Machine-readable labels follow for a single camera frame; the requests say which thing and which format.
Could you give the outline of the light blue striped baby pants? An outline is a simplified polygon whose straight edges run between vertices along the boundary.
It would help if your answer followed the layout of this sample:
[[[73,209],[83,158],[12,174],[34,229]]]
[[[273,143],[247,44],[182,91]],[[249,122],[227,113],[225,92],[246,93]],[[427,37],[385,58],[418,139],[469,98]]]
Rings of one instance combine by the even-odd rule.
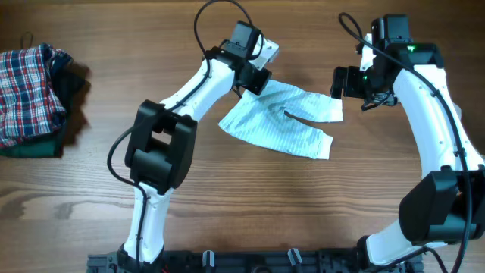
[[[333,137],[303,124],[343,121],[340,99],[270,80],[259,96],[246,91],[219,122],[232,137],[255,146],[312,159],[328,159]]]

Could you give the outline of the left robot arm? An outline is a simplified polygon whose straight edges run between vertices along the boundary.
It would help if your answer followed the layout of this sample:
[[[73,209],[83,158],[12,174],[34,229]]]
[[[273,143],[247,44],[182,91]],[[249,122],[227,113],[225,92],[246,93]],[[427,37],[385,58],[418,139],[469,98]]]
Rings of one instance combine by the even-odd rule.
[[[130,169],[135,204],[129,236],[117,251],[124,271],[162,270],[171,194],[189,172],[198,123],[231,89],[242,87],[260,94],[271,77],[265,66],[278,53],[278,44],[240,21],[230,39],[205,52],[199,69],[176,93],[139,106],[125,134],[130,139],[125,165]]]

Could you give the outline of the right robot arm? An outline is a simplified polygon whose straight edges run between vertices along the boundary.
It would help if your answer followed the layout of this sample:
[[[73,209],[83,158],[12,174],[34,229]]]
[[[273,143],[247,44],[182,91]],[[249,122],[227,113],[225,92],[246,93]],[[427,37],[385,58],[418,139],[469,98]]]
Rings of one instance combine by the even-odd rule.
[[[440,50],[415,42],[404,14],[375,19],[369,34],[346,12],[338,20],[356,39],[361,64],[335,69],[332,96],[361,99],[362,111],[401,105],[422,172],[401,200],[398,218],[358,241],[353,267],[362,272],[410,269],[414,258],[456,245],[453,270],[458,271],[468,244],[484,233],[484,160],[450,97]]]

